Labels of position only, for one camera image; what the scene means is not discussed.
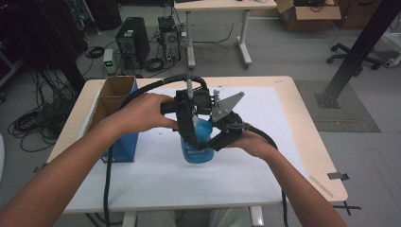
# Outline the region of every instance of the bottle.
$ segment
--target bottle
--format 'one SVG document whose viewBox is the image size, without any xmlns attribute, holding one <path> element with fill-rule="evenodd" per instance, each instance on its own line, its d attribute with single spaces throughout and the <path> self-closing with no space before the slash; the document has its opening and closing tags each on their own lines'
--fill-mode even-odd
<svg viewBox="0 0 401 227">
<path fill-rule="evenodd" d="M 195 135 L 197 136 L 198 143 L 209 141 L 211 139 L 210 134 L 213 130 L 212 124 L 203 119 L 197 119 L 195 122 Z M 191 164 L 206 163 L 212 160 L 215 155 L 215 151 L 212 148 L 196 150 L 194 147 L 184 142 L 183 138 L 181 138 L 181 147 L 183 149 L 183 157 L 186 162 Z"/>
</svg>

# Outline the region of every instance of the black tape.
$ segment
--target black tape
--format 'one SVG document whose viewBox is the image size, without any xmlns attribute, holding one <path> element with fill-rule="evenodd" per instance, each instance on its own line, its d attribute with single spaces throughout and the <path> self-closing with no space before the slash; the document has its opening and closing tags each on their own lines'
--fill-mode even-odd
<svg viewBox="0 0 401 227">
<path fill-rule="evenodd" d="M 327 173 L 327 176 L 330 180 L 340 179 L 342 182 L 350 179 L 348 177 L 348 174 L 346 173 L 341 174 L 340 172 Z"/>
<path fill-rule="evenodd" d="M 359 206 L 349 206 L 347 204 L 347 201 L 344 201 L 344 205 L 333 205 L 334 208 L 336 209 L 345 209 L 347 210 L 348 216 L 351 216 L 351 210 L 361 210 Z"/>
</svg>

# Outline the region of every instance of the human hand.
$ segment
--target human hand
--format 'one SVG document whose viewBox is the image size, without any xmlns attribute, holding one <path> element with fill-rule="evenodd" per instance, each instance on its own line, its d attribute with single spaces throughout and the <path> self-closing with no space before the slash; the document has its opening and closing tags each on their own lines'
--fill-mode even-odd
<svg viewBox="0 0 401 227">
<path fill-rule="evenodd" d="M 265 159 L 275 148 L 262 136 L 252 132 L 244 131 L 242 136 L 227 146 L 227 148 L 242 148 L 253 157 Z"/>
<path fill-rule="evenodd" d="M 113 121 L 119 123 L 124 133 L 133 131 L 148 131 L 153 128 L 164 127 L 178 129 L 176 121 L 164 117 L 160 113 L 162 103 L 171 102 L 171 96 L 145 93 L 117 113 L 112 115 Z"/>
</svg>

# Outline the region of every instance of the blue box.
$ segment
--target blue box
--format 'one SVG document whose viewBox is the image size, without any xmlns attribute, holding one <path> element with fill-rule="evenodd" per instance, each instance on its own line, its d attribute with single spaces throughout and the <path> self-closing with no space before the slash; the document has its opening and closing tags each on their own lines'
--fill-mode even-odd
<svg viewBox="0 0 401 227">
<path fill-rule="evenodd" d="M 100 90 L 99 97 L 86 130 L 89 131 L 102 119 L 117 112 L 128 94 L 137 89 L 138 85 L 135 77 L 107 78 Z M 113 145 L 113 162 L 133 162 L 137 141 L 138 132 L 128 133 L 119 138 Z M 107 150 L 101 157 L 101 160 L 107 162 L 108 155 L 109 151 Z"/>
</svg>

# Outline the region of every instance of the office chair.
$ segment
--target office chair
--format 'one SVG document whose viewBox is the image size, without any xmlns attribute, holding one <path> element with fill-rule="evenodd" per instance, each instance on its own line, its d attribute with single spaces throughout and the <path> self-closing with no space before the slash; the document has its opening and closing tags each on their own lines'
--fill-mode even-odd
<svg viewBox="0 0 401 227">
<path fill-rule="evenodd" d="M 351 49 L 343 44 L 337 43 L 333 46 L 331 46 L 331 51 L 337 51 L 338 49 L 342 50 L 345 52 L 345 54 L 336 54 L 336 55 L 332 55 L 330 58 L 327 59 L 327 63 L 333 63 L 334 59 L 345 59 L 348 55 L 348 53 L 351 51 Z M 377 70 L 380 68 L 380 66 L 383 64 L 383 61 L 381 60 L 377 60 L 377 59 L 373 59 L 371 57 L 366 57 L 364 59 L 364 61 L 372 63 L 373 65 L 371 66 L 371 68 L 373 70 Z M 354 77 L 358 76 L 360 74 L 360 72 L 362 72 L 363 67 L 362 65 L 359 66 L 359 68 L 357 69 L 357 71 L 354 74 Z"/>
</svg>

